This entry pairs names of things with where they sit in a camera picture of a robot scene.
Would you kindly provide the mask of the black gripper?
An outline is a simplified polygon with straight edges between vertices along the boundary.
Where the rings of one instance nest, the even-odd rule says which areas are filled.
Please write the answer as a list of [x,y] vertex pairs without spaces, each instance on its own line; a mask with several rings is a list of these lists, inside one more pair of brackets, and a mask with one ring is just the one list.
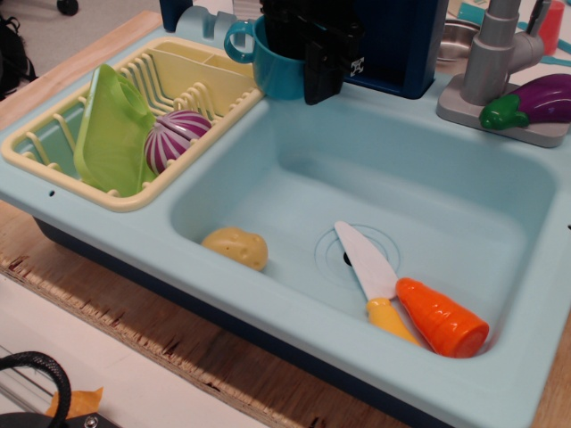
[[262,1],[269,49],[304,61],[304,101],[338,95],[346,78],[364,71],[364,26],[353,1]]

